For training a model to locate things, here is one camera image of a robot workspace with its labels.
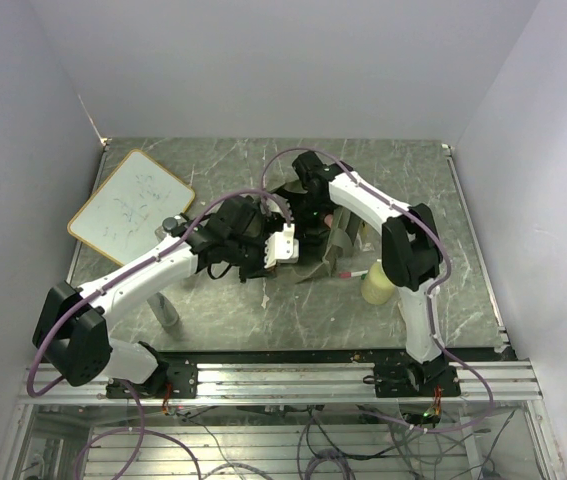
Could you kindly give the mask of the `olive green canvas bag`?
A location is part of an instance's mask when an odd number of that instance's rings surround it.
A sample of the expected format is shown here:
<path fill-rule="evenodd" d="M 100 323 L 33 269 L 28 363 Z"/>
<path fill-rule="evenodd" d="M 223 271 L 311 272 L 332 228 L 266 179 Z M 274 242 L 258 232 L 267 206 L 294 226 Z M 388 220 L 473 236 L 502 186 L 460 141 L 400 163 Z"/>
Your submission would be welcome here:
<path fill-rule="evenodd" d="M 296 263 L 278 264 L 271 268 L 269 276 L 277 276 L 287 283 L 300 283 L 312 279 L 331 277 L 335 274 L 338 260 L 354 254 L 358 228 L 362 220 L 350 210 L 335 205 L 333 213 L 339 217 L 338 227 L 301 229 L 297 226 L 297 206 L 304 187 L 299 180 L 266 183 L 266 190 L 287 209 L 295 225 L 295 238 L 299 241 L 299 259 Z M 240 214 L 243 225 L 252 219 L 281 220 L 285 218 L 278 210 L 278 204 L 269 198 L 247 198 L 249 208 Z"/>

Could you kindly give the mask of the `clear square bottle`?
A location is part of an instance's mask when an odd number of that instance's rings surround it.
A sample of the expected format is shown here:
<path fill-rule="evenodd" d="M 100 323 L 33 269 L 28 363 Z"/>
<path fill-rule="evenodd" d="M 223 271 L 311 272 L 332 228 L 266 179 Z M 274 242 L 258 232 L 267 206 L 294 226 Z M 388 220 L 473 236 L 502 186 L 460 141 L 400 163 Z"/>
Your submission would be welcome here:
<path fill-rule="evenodd" d="M 180 237 L 188 228 L 188 219 L 180 215 L 166 217 L 161 225 L 154 231 L 158 242 L 164 241 L 166 238 Z"/>

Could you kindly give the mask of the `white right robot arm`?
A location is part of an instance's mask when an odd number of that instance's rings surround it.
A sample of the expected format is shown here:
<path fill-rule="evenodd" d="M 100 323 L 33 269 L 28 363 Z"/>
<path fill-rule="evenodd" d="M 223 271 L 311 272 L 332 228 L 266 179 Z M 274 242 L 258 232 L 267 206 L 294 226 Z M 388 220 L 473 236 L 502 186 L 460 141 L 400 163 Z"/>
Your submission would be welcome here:
<path fill-rule="evenodd" d="M 397 288 L 406 328 L 405 350 L 411 358 L 403 375 L 413 394 L 428 394 L 439 383 L 447 361 L 437 312 L 439 285 L 451 266 L 439 239 L 431 209 L 411 206 L 381 192 L 345 164 L 323 163 L 313 151 L 292 163 L 308 204 L 299 210 L 317 215 L 328 207 L 343 207 L 381 237 L 381 267 Z"/>

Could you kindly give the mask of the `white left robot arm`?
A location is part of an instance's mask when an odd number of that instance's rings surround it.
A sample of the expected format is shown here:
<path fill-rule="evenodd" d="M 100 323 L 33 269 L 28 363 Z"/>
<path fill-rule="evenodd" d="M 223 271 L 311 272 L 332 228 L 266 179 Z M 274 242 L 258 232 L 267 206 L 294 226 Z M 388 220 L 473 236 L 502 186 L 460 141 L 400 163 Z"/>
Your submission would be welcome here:
<path fill-rule="evenodd" d="M 166 218 L 162 229 L 157 246 L 114 272 L 77 288 L 63 281 L 49 290 L 32 339 L 29 396 L 63 381 L 83 386 L 99 375 L 145 397 L 172 391 L 177 369 L 146 343 L 111 338 L 111 326 L 165 287 L 215 264 L 237 268 L 246 281 L 296 255 L 291 208 L 264 191 L 226 195 L 193 219 Z"/>

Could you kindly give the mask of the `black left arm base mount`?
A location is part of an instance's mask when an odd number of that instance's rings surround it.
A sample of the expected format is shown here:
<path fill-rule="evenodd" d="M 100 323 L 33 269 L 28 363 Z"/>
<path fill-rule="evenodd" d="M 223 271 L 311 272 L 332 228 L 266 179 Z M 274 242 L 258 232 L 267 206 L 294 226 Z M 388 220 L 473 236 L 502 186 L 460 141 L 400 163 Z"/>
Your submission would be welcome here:
<path fill-rule="evenodd" d="M 199 370 L 189 361 L 110 362 L 102 374 L 108 379 L 106 397 L 131 399 L 135 390 L 141 399 L 193 399 Z"/>

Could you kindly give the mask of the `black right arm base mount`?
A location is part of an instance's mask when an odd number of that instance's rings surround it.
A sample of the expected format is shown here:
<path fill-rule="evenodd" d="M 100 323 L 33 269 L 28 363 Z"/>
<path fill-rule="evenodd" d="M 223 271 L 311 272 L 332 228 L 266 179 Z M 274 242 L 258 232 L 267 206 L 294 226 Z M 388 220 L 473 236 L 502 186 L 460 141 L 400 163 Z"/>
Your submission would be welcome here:
<path fill-rule="evenodd" d="M 456 381 L 456 369 L 444 365 L 438 372 L 428 372 L 425 367 L 410 365 L 375 365 L 372 373 L 362 382 L 374 388 L 377 398 L 458 397 L 461 388 Z"/>

